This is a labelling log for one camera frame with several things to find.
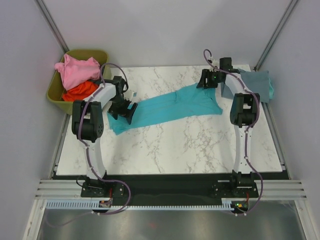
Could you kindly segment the turquoise t shirt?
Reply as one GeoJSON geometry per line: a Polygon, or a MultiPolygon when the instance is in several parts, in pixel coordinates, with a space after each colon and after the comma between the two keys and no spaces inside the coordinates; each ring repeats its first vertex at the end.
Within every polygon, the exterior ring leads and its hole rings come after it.
{"type": "Polygon", "coordinates": [[[214,88],[197,88],[188,85],[174,92],[162,94],[138,103],[131,123],[107,114],[109,129],[116,135],[128,130],[149,127],[193,116],[221,115],[222,108],[216,100],[214,88]]]}

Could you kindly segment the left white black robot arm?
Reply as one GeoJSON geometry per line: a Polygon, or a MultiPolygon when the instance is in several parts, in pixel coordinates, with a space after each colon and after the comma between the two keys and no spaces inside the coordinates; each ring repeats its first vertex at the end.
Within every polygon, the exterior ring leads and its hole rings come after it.
{"type": "Polygon", "coordinates": [[[115,76],[112,80],[101,80],[102,83],[93,94],[72,104],[71,130],[83,147],[86,161],[86,177],[81,190],[83,198],[109,197],[115,184],[107,180],[107,170],[102,160],[103,108],[110,102],[108,112],[111,117],[131,124],[138,106],[124,96],[129,88],[126,79],[115,76]]]}

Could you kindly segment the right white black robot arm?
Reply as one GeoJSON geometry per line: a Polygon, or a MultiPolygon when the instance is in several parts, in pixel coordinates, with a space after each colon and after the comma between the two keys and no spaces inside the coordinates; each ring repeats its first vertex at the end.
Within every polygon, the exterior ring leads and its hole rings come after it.
{"type": "Polygon", "coordinates": [[[205,57],[210,69],[203,69],[197,88],[213,89],[219,84],[228,87],[233,95],[229,119],[235,131],[235,161],[229,184],[224,188],[235,197],[261,197],[255,183],[255,175],[263,181],[261,174],[250,162],[253,129],[260,117],[260,95],[254,93],[242,80],[240,71],[233,68],[232,59],[223,57],[219,66],[205,57]]]}

